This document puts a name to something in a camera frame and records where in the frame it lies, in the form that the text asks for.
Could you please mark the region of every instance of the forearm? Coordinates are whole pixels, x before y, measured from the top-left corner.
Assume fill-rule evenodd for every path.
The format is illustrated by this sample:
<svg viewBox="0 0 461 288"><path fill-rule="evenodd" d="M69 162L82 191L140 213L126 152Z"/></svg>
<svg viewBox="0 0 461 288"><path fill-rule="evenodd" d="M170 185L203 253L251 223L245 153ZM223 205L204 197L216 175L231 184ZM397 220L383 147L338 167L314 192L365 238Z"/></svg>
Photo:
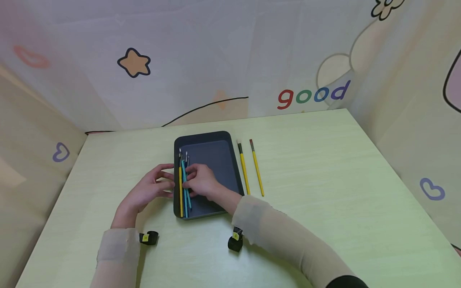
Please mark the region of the forearm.
<svg viewBox="0 0 461 288"><path fill-rule="evenodd" d="M223 207L230 215L234 215L237 205L242 199L242 196L224 186L220 186L210 195L210 200Z"/></svg>
<svg viewBox="0 0 461 288"><path fill-rule="evenodd" d="M139 252L135 228L104 232L90 288L135 288Z"/></svg>
<svg viewBox="0 0 461 288"><path fill-rule="evenodd" d="M111 229L113 228L134 228L138 211L124 202L120 203L112 220Z"/></svg>
<svg viewBox="0 0 461 288"><path fill-rule="evenodd" d="M354 275L330 246L264 201L243 197L232 224L243 230L250 244L298 268L316 288L326 287L337 277Z"/></svg>

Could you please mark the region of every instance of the tray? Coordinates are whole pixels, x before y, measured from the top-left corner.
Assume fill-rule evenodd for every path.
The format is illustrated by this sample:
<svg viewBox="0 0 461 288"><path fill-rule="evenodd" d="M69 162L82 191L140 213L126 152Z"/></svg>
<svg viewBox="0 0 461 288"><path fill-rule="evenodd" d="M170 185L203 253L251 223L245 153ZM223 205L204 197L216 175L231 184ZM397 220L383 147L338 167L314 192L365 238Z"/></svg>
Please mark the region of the tray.
<svg viewBox="0 0 461 288"><path fill-rule="evenodd" d="M231 135L226 131L218 131L204 134L182 136L174 142L174 175L175 189L173 199L173 212L180 218L179 204L179 149L183 155L186 151L190 155L190 164L206 164L213 170L216 180L228 189L244 195L242 180L238 170L237 160L232 145ZM211 216L225 213L218 204L208 201L206 197L197 195L191 198L192 209L189 209L189 217L184 220Z"/></svg>

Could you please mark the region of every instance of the purple heart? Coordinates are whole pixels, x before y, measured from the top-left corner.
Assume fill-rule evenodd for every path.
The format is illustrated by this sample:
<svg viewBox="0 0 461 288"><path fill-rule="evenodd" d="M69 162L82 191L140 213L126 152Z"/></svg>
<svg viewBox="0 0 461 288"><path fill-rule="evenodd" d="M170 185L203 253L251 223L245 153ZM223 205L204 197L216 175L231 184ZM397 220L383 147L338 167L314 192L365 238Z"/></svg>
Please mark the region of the purple heart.
<svg viewBox="0 0 461 288"><path fill-rule="evenodd" d="M64 151L61 150L61 147L64 147L64 149L65 149L65 155L64 155L64 157L62 157L62 158L58 158L58 156L64 152ZM58 163L59 163L59 162L62 162L62 161L64 161L64 160L66 160L67 157L69 157L70 154L71 154L71 153L69 152L69 149L67 149L67 147L66 147L63 143L58 142L58 143L56 144L56 153L53 154L53 161L54 161L54 162L58 162Z"/></svg>
<svg viewBox="0 0 461 288"><path fill-rule="evenodd" d="M431 196L429 195L429 193L426 191L426 189L424 189L424 183L428 183L429 184L429 188L431 188L431 190L438 190L440 195L438 196ZM440 201L442 200L443 198L445 198L445 190L440 187L440 186L437 186L437 185L434 185L432 183L432 181L428 178L423 178L421 179L420 181L420 187L421 189L423 190L424 194L426 194L427 198L431 199L431 200L434 200L434 201Z"/></svg>

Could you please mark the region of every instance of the letter d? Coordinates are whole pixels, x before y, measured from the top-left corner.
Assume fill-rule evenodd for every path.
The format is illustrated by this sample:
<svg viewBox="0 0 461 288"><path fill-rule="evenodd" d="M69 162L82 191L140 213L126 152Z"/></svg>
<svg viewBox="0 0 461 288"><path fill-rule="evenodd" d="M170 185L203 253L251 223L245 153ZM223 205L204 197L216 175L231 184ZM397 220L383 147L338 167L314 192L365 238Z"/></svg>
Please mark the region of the letter d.
<svg viewBox="0 0 461 288"><path fill-rule="evenodd" d="M347 81L346 85L336 88L333 91L333 93L331 93L331 98L333 100L340 100L340 99L344 98L344 95L346 94L346 91L347 91L347 88L349 87L349 84L350 84L350 80ZM338 97L338 96L336 96L336 92L338 92L339 90L342 90L343 93L341 93L341 96Z"/></svg>

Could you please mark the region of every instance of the orange star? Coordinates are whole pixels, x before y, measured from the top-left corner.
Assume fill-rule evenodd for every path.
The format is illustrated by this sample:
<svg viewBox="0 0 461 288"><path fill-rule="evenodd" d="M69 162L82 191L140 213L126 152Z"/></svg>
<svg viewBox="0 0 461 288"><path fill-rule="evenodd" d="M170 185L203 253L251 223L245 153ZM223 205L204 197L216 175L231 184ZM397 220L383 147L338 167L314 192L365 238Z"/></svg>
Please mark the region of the orange star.
<svg viewBox="0 0 461 288"><path fill-rule="evenodd" d="M226 92L224 90L216 90L216 94L213 97L213 102L226 100L227 98L228 97L227 97ZM226 108L226 102L219 102L217 104L221 108L221 110L224 110Z"/></svg>
<svg viewBox="0 0 461 288"><path fill-rule="evenodd" d="M124 57L117 61L117 64L125 69L126 73L131 78L136 78L138 75L149 75L150 58L145 55L139 54L134 48L128 48Z"/></svg>

